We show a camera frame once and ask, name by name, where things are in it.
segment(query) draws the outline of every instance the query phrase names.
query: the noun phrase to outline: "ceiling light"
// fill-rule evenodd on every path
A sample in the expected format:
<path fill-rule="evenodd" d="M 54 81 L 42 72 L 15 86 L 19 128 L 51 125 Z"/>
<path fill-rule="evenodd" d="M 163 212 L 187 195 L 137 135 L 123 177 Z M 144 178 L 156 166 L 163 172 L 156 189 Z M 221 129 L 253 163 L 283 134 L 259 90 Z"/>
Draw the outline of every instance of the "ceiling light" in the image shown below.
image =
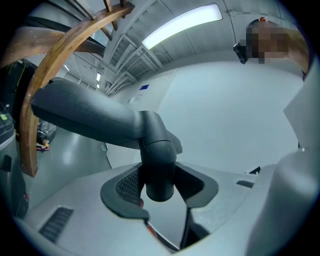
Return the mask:
<path fill-rule="evenodd" d="M 66 68 L 66 70 L 70 71 L 70 69 L 67 67 L 66 64 L 63 64 L 63 65 L 64 65 L 64 67 Z"/>
<path fill-rule="evenodd" d="M 186 30 L 188 28 L 207 23 L 222 20 L 222 14 L 218 5 L 215 3 L 208 4 L 190 11 L 187 11 L 152 32 L 142 44 L 150 50 L 161 41 L 172 35 Z"/>
<path fill-rule="evenodd" d="M 97 74 L 96 74 L 96 80 L 97 80 L 97 81 L 100 81 L 100 77 L 101 77 L 101 74 L 100 74 L 100 73 L 97 73 Z"/>

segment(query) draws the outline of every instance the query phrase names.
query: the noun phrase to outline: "machine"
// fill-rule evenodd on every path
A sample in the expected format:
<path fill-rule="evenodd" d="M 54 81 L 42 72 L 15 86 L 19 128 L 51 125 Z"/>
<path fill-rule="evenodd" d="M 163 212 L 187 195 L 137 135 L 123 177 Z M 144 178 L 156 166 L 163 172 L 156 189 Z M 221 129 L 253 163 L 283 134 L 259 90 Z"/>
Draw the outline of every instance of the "machine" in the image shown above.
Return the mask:
<path fill-rule="evenodd" d="M 78 178 L 16 218 L 45 255 L 170 255 L 148 231 L 140 193 L 168 200 L 174 186 L 186 219 L 178 255 L 273 255 L 298 231 L 320 191 L 320 65 L 284 110 L 301 148 L 259 175 L 177 162 L 179 139 L 161 117 L 134 111 L 55 78 L 33 96 L 33 113 L 54 125 L 139 149 L 141 163 Z"/>

